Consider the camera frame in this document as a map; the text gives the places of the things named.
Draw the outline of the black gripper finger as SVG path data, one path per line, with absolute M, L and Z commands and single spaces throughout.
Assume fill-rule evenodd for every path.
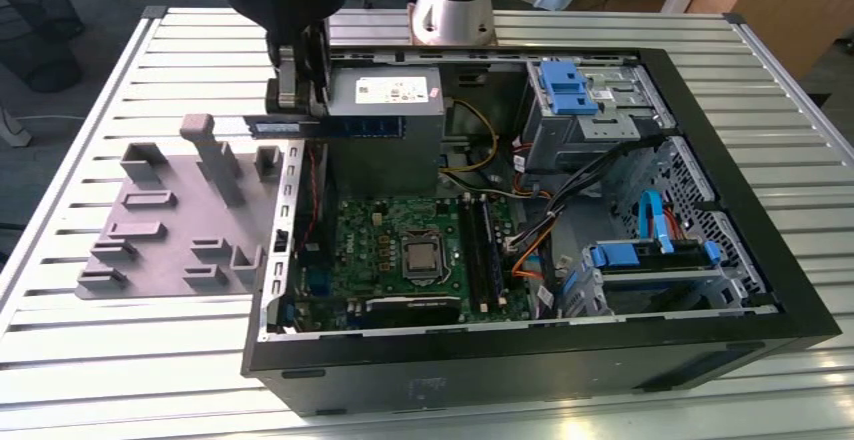
M 328 21 L 312 22 L 289 45 L 266 37 L 274 77 L 266 81 L 268 114 L 328 115 L 331 45 Z

